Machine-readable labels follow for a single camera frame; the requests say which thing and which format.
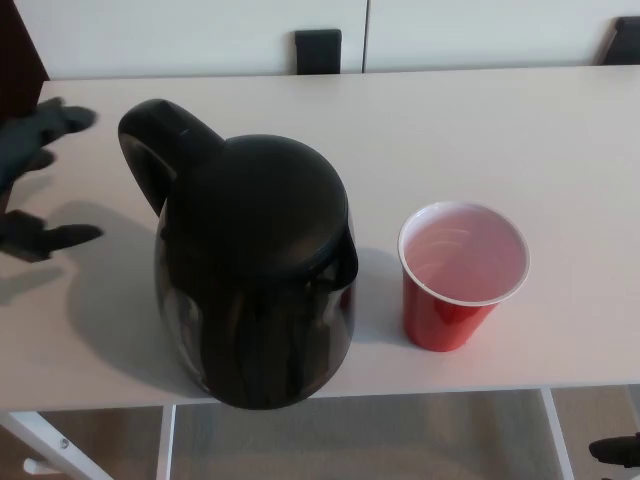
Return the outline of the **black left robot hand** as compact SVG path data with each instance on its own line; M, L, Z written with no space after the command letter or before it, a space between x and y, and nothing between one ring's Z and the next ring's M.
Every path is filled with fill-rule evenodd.
M37 105L33 113L11 118L1 128L1 196L32 171L55 162L46 146L58 139L89 129L97 113L82 106L69 106L60 97ZM90 242L103 230L90 224L67 224L52 229L44 219L23 210L1 212L1 251L25 262L47 260L55 251Z

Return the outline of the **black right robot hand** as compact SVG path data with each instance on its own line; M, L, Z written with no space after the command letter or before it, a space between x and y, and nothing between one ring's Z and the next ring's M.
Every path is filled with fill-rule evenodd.
M625 468L640 466L639 433L633 436L604 438L589 445L590 454L599 462Z

